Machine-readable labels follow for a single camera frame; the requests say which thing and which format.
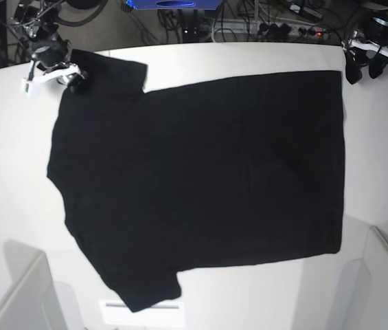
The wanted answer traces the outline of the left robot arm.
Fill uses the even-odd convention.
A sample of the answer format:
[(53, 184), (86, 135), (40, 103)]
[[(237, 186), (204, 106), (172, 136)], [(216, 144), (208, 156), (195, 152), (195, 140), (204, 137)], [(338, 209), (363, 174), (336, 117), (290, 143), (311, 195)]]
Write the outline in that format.
[(359, 1), (365, 11), (346, 32), (342, 47), (345, 76), (358, 83), (368, 68), (369, 77), (378, 78), (388, 66), (388, 1)]

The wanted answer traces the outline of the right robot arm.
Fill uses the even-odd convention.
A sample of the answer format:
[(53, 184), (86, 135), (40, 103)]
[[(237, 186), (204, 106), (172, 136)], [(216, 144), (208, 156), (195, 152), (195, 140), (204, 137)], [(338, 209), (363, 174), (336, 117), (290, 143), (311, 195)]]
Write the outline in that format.
[(88, 73), (71, 61), (71, 42), (59, 33), (56, 16), (61, 1), (20, 1), (14, 15), (3, 26), (16, 38), (30, 61), (22, 91), (31, 96), (52, 80), (65, 86), (79, 85)]

